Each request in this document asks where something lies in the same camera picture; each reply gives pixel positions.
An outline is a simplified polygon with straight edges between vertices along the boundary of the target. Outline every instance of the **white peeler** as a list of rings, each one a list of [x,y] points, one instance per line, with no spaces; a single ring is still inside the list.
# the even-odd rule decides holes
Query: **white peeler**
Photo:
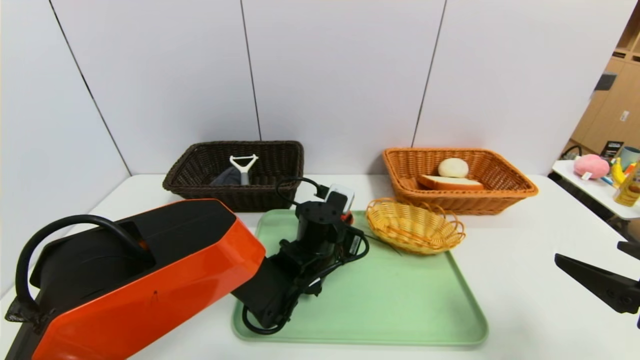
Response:
[[[245,166],[240,166],[240,164],[236,163],[236,160],[241,159],[251,159],[251,161],[249,161],[249,164]],[[258,160],[258,157],[255,154],[251,156],[229,156],[229,162],[231,162],[231,165],[235,166],[236,169],[240,171],[240,185],[249,185],[249,169],[251,169],[256,160]]]

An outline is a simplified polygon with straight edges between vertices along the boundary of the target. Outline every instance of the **yellow bottle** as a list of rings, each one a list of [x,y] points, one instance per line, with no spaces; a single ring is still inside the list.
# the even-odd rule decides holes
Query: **yellow bottle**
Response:
[[[613,195],[613,200],[618,204],[631,207],[640,197],[640,167],[636,168],[636,171],[627,176],[616,194]]]

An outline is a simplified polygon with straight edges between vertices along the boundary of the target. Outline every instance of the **black cable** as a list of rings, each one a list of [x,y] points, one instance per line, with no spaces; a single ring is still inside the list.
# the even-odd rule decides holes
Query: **black cable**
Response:
[[[244,326],[246,326],[249,330],[255,332],[256,334],[260,334],[260,335],[273,335],[276,332],[282,330],[284,325],[286,325],[287,322],[289,321],[289,319],[291,317],[291,313],[293,313],[293,308],[294,308],[295,304],[298,303],[298,299],[300,298],[300,296],[305,292],[305,290],[308,289],[308,287],[314,281],[316,281],[318,279],[321,279],[323,277],[326,277],[327,275],[331,274],[336,269],[338,269],[340,266],[345,265],[346,263],[350,263],[352,261],[356,261],[358,259],[364,258],[364,256],[366,256],[369,253],[369,249],[370,249],[369,241],[367,241],[367,239],[364,236],[361,237],[361,239],[362,239],[362,241],[364,242],[364,245],[365,245],[365,249],[364,249],[363,252],[361,252],[358,255],[351,256],[350,258],[346,258],[346,259],[340,260],[340,261],[338,261],[336,263],[331,264],[330,266],[327,266],[326,268],[324,268],[324,269],[320,270],[318,273],[316,273],[314,276],[309,277],[307,282],[303,286],[300,286],[298,288],[298,290],[292,296],[292,300],[289,302],[290,306],[289,306],[288,310],[283,315],[280,323],[278,323],[275,327],[272,327],[272,328],[269,328],[269,329],[262,329],[260,327],[254,326],[254,324],[249,322],[249,318],[247,317],[249,308],[246,305],[243,306],[243,308],[242,308],[242,321],[244,323]]]
[[[393,251],[395,251],[395,252],[396,252],[396,254],[398,254],[398,255],[402,256],[402,253],[401,253],[401,252],[399,252],[399,251],[398,251],[398,249],[396,249],[396,247],[395,247],[395,246],[393,246],[393,245],[391,245],[391,244],[389,244],[389,243],[387,243],[387,242],[385,242],[385,241],[382,241],[382,240],[380,240],[379,238],[376,238],[375,236],[371,236],[371,235],[367,235],[367,234],[364,234],[364,236],[366,236],[366,237],[368,237],[368,238],[370,238],[370,239],[373,239],[373,240],[376,240],[376,241],[378,241],[378,242],[381,242],[381,243],[385,244],[386,246],[390,247]]]
[[[282,193],[280,192],[280,185],[282,185],[283,183],[288,183],[291,181],[304,181],[305,183],[309,183],[313,186],[316,187],[316,194],[320,194],[322,192],[322,187],[320,185],[318,185],[317,182],[311,180],[311,179],[307,179],[306,177],[301,177],[301,176],[287,176],[287,177],[283,177],[280,181],[278,181],[276,183],[276,193],[278,194],[278,196],[282,199],[285,200],[287,202],[290,202],[291,204],[294,204],[295,206],[300,205],[298,202],[296,202],[295,200],[289,199],[287,197],[285,197],[284,195],[282,195]]]
[[[138,242],[133,238],[133,236],[131,236],[120,225],[106,218],[98,217],[96,215],[73,215],[56,220],[35,233],[31,237],[31,239],[27,241],[27,244],[25,244],[24,248],[22,248],[22,252],[18,257],[18,265],[15,271],[16,298],[18,299],[23,309],[32,312],[31,315],[37,315],[39,313],[39,306],[35,302],[35,300],[33,300],[33,297],[31,297],[31,294],[29,293],[28,272],[29,260],[31,259],[31,255],[33,255],[33,251],[36,249],[38,244],[40,244],[42,240],[46,239],[46,237],[60,229],[63,229],[64,227],[76,224],[98,225],[99,227],[110,231],[111,234],[121,240],[126,247],[131,249],[139,257],[147,261],[152,260],[151,254],[147,252],[142,246],[140,246]],[[37,319],[35,318],[30,318],[29,320],[37,321]]]
[[[582,156],[582,147],[580,145],[574,145],[572,147],[570,147],[569,149],[567,149],[566,151],[564,151],[562,153],[562,155],[560,155],[560,159],[562,159],[563,157],[567,156],[567,154],[569,154],[569,152],[573,149],[578,149],[578,155]]]

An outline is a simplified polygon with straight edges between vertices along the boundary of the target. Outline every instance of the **toast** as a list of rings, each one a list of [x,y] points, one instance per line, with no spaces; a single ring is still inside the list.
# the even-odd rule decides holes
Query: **toast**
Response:
[[[463,177],[421,175],[418,182],[432,190],[484,190],[484,185]]]

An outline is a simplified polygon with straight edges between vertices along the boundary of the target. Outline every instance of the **pink plush toy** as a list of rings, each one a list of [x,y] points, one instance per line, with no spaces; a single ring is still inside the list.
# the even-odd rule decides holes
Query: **pink plush toy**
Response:
[[[609,173],[609,163],[598,155],[589,154],[573,162],[573,171],[580,176],[590,172],[590,179],[600,179]]]

